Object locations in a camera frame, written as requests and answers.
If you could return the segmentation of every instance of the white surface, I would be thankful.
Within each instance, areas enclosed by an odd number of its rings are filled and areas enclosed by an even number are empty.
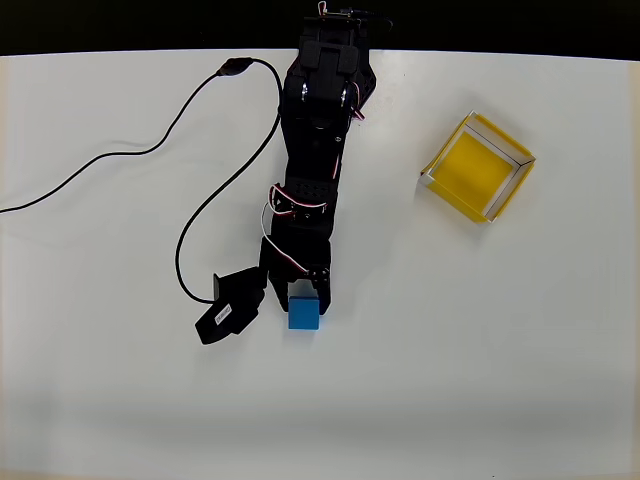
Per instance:
[[[9,60],[2,204],[88,158],[155,142],[229,55]],[[293,51],[250,52],[284,75]],[[237,338],[199,345],[204,307],[173,253],[200,202],[257,147],[266,69],[216,80],[167,146],[107,159],[2,219],[6,467],[129,478],[478,479],[629,471],[634,209],[622,62],[374,52],[378,90],[347,140],[334,302],[287,332],[271,288]],[[537,156],[486,228],[417,175],[475,109]],[[183,254],[257,261],[279,133],[205,211]]]

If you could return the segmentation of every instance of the blue cube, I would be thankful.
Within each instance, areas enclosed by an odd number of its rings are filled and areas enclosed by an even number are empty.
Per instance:
[[[320,302],[314,297],[289,298],[289,329],[318,330]]]

